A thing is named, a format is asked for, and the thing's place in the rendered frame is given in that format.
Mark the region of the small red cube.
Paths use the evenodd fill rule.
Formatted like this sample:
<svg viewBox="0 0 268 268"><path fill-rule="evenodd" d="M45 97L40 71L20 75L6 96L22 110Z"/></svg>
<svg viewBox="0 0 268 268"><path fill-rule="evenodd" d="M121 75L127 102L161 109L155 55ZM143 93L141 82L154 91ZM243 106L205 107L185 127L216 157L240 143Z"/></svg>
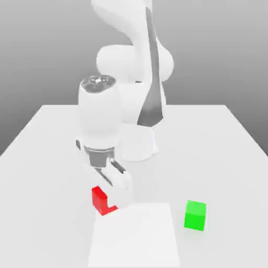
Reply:
<svg viewBox="0 0 268 268"><path fill-rule="evenodd" d="M99 187L92 188L92 204L101 216L110 214L118 209L118 207L112 202L109 203L110 198Z"/></svg>

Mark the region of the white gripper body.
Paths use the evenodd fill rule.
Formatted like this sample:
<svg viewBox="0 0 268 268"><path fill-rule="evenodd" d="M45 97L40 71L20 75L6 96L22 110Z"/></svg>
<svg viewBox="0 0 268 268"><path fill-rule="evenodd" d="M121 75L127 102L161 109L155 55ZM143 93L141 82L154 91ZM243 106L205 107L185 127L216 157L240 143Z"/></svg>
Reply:
<svg viewBox="0 0 268 268"><path fill-rule="evenodd" d="M85 163L84 169L91 185L98 186L107 195L108 207L127 207L132 203L132 178L127 171L121 173L110 163L98 170Z"/></svg>

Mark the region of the small green cube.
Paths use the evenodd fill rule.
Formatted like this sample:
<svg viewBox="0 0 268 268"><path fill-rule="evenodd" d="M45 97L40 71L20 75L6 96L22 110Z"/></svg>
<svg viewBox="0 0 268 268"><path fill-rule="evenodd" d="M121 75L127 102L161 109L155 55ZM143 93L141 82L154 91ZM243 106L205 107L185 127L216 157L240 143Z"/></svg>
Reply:
<svg viewBox="0 0 268 268"><path fill-rule="evenodd" d="M184 227L203 231L206 220L206 203L188 200L185 210Z"/></svg>

